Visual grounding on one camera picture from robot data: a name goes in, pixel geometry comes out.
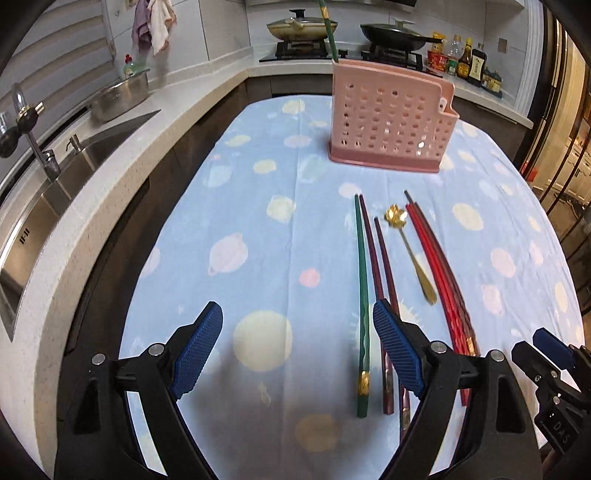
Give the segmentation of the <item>gold flower spoon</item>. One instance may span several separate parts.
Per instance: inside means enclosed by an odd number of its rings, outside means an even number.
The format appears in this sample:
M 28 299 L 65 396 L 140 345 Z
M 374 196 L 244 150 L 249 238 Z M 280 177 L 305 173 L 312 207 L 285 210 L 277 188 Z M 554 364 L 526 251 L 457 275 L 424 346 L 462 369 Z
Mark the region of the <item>gold flower spoon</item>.
M 413 263 L 415 273 L 416 273 L 419 283 L 421 285 L 421 289 L 423 291 L 423 295 L 424 295 L 425 299 L 427 300 L 427 302 L 430 305 L 435 305 L 437 303 L 438 297 L 437 297 L 436 291 L 434 289 L 434 286 L 433 286 L 432 282 L 430 281 L 430 278 L 426 274 L 425 270 L 422 268 L 421 264 L 417 260 L 415 254 L 408 242 L 407 236 L 404 232 L 404 228 L 407 224 L 407 219 L 408 219 L 408 212 L 396 204 L 391 205 L 385 213 L 385 220 L 387 221 L 387 223 L 392 228 L 395 228 L 396 230 L 398 230 L 398 232 L 401 235 L 403 243 L 404 243 L 404 245 L 407 249 L 407 252 L 411 258 L 411 261 Z

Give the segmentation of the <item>beige wok with lid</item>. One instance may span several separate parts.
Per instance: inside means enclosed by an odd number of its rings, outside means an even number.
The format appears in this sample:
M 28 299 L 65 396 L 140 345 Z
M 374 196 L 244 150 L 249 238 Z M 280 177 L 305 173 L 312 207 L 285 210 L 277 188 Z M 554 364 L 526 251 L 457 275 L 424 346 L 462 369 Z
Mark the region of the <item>beige wok with lid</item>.
M 323 18 L 305 15 L 304 9 L 291 9 L 292 16 L 266 24 L 274 38 L 284 42 L 318 41 L 328 38 Z

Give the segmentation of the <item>yellow seasoning packet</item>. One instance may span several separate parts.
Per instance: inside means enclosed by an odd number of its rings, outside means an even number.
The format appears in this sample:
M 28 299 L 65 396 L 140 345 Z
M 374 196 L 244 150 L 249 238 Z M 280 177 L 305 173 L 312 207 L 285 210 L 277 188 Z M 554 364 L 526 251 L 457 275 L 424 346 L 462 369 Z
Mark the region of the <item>yellow seasoning packet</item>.
M 434 31 L 432 33 L 432 38 L 434 41 L 432 42 L 431 50 L 437 53 L 443 53 L 445 43 L 447 42 L 446 35 L 441 32 Z

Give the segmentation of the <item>seasoning jars on tray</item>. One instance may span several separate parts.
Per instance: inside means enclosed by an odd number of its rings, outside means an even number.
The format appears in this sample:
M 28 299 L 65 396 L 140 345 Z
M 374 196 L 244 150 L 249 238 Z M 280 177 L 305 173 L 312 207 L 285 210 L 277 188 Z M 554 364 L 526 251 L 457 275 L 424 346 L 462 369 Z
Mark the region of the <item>seasoning jars on tray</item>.
M 503 80 L 497 71 L 491 71 L 485 68 L 482 74 L 481 87 L 496 97 L 503 98 Z

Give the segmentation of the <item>white window blinds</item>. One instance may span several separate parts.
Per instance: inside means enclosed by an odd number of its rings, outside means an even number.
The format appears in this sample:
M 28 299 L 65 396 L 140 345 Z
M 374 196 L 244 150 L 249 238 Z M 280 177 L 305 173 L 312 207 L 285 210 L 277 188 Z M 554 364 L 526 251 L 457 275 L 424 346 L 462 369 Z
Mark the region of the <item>white window blinds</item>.
M 45 110 L 40 137 L 117 78 L 102 1 L 57 1 L 35 22 L 1 74 L 1 109 L 13 113 L 11 87 Z

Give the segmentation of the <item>red instant noodle cup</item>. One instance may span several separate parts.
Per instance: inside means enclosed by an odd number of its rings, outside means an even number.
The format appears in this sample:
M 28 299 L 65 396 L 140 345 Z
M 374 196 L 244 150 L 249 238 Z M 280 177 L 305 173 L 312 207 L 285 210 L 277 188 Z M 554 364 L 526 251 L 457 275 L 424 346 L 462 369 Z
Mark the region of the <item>red instant noodle cup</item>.
M 438 72 L 448 71 L 449 57 L 443 52 L 429 50 L 428 51 L 428 67 L 431 70 Z

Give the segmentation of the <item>purple hanging cloth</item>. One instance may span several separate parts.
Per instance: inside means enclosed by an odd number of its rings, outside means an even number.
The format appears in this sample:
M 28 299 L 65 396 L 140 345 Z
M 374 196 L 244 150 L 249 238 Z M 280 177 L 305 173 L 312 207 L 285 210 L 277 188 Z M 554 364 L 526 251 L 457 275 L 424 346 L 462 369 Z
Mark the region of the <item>purple hanging cloth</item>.
M 135 4 L 131 38 L 139 52 L 146 52 L 151 47 L 150 10 L 148 0 L 138 0 Z

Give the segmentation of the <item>brown chopstick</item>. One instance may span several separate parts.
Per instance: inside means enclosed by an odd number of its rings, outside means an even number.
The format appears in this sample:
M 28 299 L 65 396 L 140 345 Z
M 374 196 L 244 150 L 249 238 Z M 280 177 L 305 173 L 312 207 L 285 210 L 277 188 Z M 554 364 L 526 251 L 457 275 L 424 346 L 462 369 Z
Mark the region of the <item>brown chopstick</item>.
M 414 204 L 415 204 L 415 201 L 414 201 L 414 199 L 411 197 L 411 195 L 409 194 L 409 192 L 408 192 L 407 190 L 405 190 L 405 191 L 404 191 L 404 194 L 405 194 L 405 196 L 406 196 L 406 198 L 407 198 L 407 200 L 408 200 L 409 204 L 412 204 L 412 205 L 414 205 Z

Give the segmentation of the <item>dark soy sauce bottle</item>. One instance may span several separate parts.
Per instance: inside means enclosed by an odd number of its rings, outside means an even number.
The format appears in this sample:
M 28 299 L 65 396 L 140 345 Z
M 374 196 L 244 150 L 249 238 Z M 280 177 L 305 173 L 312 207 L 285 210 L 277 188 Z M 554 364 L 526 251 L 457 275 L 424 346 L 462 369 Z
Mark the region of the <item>dark soy sauce bottle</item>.
M 483 50 L 483 45 L 479 43 L 472 49 L 471 63 L 469 67 L 467 81 L 477 87 L 482 86 L 483 75 L 487 62 L 487 54 Z

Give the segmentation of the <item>steel colander bowl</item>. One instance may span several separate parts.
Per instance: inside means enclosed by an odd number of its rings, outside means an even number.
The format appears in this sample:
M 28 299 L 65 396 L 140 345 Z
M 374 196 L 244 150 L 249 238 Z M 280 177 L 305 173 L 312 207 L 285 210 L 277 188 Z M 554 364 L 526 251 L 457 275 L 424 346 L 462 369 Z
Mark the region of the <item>steel colander bowl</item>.
M 90 100 L 91 118 L 107 123 L 142 103 L 149 95 L 147 70 L 97 92 Z

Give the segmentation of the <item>black-framed glass door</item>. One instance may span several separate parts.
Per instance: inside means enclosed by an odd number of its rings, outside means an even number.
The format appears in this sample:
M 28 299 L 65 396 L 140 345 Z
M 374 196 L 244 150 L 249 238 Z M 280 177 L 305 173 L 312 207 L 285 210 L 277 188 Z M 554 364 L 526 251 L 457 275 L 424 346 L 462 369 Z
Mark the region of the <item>black-framed glass door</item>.
M 542 26 L 528 45 L 540 68 L 518 161 L 551 222 L 575 288 L 575 305 L 590 316 L 590 3 L 534 1 Z

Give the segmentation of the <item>green chopstick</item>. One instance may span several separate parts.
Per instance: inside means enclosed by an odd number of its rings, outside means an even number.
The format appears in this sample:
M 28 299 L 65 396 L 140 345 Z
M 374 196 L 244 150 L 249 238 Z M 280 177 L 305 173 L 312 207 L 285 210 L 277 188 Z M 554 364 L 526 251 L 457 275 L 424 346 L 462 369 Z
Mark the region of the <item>green chopstick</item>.
M 332 20 L 331 17 L 329 17 L 329 9 L 327 3 L 325 3 L 325 0 L 318 0 L 318 6 L 320 6 L 322 20 L 324 20 L 325 31 L 327 31 L 329 46 L 331 47 L 332 61 L 338 63 L 339 52 L 337 46 L 335 45 L 334 30 L 332 30 Z
M 356 416 L 359 418 L 366 418 L 369 413 L 370 397 L 369 289 L 360 195 L 356 194 L 353 199 L 355 199 L 356 244 L 358 244 L 360 293 L 359 380 L 358 397 L 356 397 Z

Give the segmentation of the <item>pink perforated utensil holder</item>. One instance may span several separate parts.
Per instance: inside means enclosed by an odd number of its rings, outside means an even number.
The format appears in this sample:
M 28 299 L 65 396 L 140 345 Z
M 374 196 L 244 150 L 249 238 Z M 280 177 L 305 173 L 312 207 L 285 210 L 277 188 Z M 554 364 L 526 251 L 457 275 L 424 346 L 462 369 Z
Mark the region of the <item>pink perforated utensil holder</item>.
M 387 64 L 332 64 L 329 159 L 387 170 L 437 173 L 459 120 L 455 86 Z

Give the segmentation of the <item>maroon chopstick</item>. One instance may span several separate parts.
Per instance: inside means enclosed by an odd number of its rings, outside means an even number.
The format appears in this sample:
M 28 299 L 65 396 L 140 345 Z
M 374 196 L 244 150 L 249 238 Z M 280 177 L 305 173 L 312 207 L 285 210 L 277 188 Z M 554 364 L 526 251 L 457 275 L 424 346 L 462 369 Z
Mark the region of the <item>maroon chopstick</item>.
M 368 248 L 370 252 L 370 268 L 372 268 L 372 278 L 374 283 L 375 296 L 377 300 L 384 297 L 383 283 L 380 273 L 376 245 L 372 227 L 370 227 L 370 218 L 367 211 L 367 206 L 363 195 L 360 196 L 360 208 L 363 218 L 363 227 L 365 227 Z M 382 367 L 382 383 L 383 383 L 383 412 L 386 415 L 394 413 L 394 380 L 393 380 L 393 366 L 384 348 L 383 343 L 380 343 L 381 349 L 381 367 Z
M 378 217 L 374 218 L 374 223 L 378 235 L 380 251 L 382 256 L 382 262 L 384 265 L 385 276 L 387 281 L 387 288 L 389 294 L 389 302 L 391 307 L 394 310 L 394 313 L 397 315 L 400 314 L 399 310 L 399 302 L 396 292 L 396 287 L 394 286 L 394 277 L 391 268 L 391 262 L 388 255 L 388 250 L 386 246 L 386 242 L 384 239 L 384 235 L 382 232 L 382 227 L 380 224 L 380 220 Z M 406 433 L 409 429 L 411 423 L 411 406 L 410 406 L 410 395 L 409 391 L 405 388 L 401 379 L 398 379 L 398 386 L 399 386 L 399 407 L 400 407 L 400 440 L 403 440 L 406 436 Z

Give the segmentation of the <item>clear plastic bottle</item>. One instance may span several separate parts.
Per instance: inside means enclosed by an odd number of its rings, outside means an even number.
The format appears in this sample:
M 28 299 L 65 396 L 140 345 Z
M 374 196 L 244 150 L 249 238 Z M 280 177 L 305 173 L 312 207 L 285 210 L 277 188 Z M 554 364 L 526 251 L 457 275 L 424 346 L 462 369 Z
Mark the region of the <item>clear plastic bottle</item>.
M 448 45 L 447 56 L 453 57 L 453 58 L 459 60 L 459 58 L 462 56 L 462 54 L 463 54 L 462 38 L 460 35 L 455 34 L 452 41 Z

